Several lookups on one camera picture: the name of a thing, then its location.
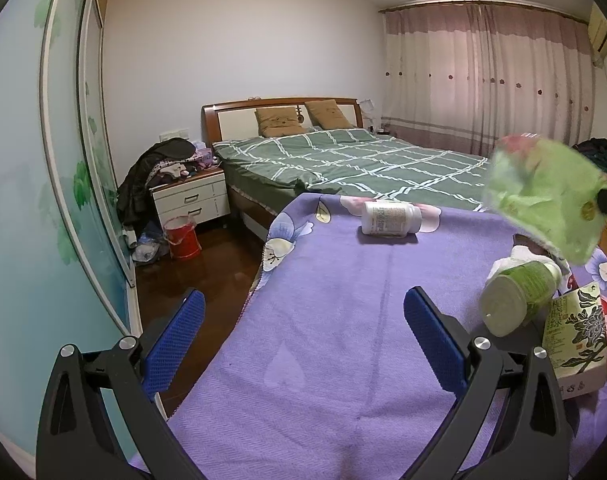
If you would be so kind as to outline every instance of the wardrobe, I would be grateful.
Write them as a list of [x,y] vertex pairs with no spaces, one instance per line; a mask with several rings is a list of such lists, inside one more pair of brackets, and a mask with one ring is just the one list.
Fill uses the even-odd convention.
[[104,121],[100,2],[0,4],[0,441],[29,473],[59,349],[140,334]]

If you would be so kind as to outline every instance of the red bucket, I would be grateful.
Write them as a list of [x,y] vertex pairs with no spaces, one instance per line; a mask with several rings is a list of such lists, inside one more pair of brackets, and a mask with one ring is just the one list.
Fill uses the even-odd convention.
[[195,222],[187,215],[171,218],[164,224],[164,234],[170,244],[170,256],[176,260],[189,260],[201,253],[195,234]]

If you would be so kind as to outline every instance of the box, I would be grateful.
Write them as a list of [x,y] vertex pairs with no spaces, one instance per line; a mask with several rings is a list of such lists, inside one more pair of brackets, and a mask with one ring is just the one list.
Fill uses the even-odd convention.
[[191,156],[189,161],[209,167],[213,163],[213,150],[210,148],[195,150],[195,155]]
[[607,381],[607,300],[597,282],[551,301],[543,347],[557,376],[561,397],[570,399]]

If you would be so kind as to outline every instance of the black jacket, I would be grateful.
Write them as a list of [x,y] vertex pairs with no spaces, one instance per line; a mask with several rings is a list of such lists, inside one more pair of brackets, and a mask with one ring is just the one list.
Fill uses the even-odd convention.
[[573,148],[607,174],[607,139],[585,140],[580,144],[575,144]]
[[135,226],[154,218],[154,203],[149,199],[146,179],[158,162],[183,160],[194,154],[194,145],[180,137],[158,142],[146,150],[117,189],[117,216],[122,224]]

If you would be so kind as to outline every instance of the bed frame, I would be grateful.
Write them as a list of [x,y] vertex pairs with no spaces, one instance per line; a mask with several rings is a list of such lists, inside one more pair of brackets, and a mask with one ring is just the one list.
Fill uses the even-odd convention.
[[[312,120],[305,107],[305,102],[334,99],[347,120],[358,128],[363,128],[361,108],[356,99],[337,97],[283,97],[275,99],[249,99],[218,103],[203,107],[208,145],[221,140],[251,139],[259,137],[259,126],[255,117],[257,108],[279,108],[294,106],[297,109],[299,123],[303,127],[312,126]],[[228,187],[230,202],[242,216],[246,227],[262,239],[266,239],[268,228],[275,219],[273,211]]]

